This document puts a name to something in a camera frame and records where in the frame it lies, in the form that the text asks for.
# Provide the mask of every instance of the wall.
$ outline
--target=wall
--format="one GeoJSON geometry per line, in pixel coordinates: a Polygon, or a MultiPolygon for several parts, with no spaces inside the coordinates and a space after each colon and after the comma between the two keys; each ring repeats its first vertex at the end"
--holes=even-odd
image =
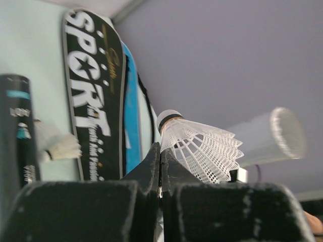
{"type": "Polygon", "coordinates": [[[276,106],[293,110],[307,157],[261,170],[264,181],[303,192],[323,188],[322,11],[321,0],[154,0],[117,30],[157,113],[225,129],[276,106]]]}
{"type": "MultiPolygon", "coordinates": [[[[61,47],[65,8],[31,0],[2,0],[0,72],[28,77],[37,118],[69,132],[69,113],[61,47]]],[[[42,164],[47,180],[77,178],[70,160],[42,164]]]]}

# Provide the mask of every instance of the white cylinder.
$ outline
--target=white cylinder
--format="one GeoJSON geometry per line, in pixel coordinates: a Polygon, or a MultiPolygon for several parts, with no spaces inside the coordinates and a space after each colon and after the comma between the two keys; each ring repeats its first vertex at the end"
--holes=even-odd
{"type": "Polygon", "coordinates": [[[227,129],[242,141],[241,167],[304,158],[307,145],[301,123],[289,109],[273,111],[227,129]]]}

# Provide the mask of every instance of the light purple wall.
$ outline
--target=light purple wall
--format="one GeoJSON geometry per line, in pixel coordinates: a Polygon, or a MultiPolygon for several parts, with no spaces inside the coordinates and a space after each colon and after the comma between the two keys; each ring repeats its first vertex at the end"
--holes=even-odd
{"type": "Polygon", "coordinates": [[[149,0],[117,30],[157,113],[176,109],[225,129],[292,109],[308,155],[262,165],[263,179],[294,192],[323,189],[322,0],[149,0]]]}

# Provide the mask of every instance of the shuttlecock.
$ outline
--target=shuttlecock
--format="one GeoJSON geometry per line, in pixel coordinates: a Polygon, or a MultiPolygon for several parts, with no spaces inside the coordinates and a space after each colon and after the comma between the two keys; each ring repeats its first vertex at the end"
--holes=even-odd
{"type": "Polygon", "coordinates": [[[157,118],[161,149],[170,148],[176,159],[204,183],[230,181],[230,170],[239,168],[243,156],[241,141],[234,134],[212,126],[185,120],[175,110],[163,111],[157,118]]]}
{"type": "Polygon", "coordinates": [[[81,156],[81,146],[74,135],[63,135],[54,126],[45,124],[38,119],[34,121],[34,124],[40,162],[74,159],[81,156]]]}

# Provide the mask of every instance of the shuttlecock tube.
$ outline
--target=shuttlecock tube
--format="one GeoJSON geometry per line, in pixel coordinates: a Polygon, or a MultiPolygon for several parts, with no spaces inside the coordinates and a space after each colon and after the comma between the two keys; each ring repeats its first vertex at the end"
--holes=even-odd
{"type": "Polygon", "coordinates": [[[0,76],[0,225],[26,184],[38,180],[29,80],[0,76]]]}
{"type": "Polygon", "coordinates": [[[302,125],[296,115],[284,107],[277,107],[227,130],[243,142],[240,150],[244,156],[238,160],[241,167],[301,159],[306,153],[302,125]]]}

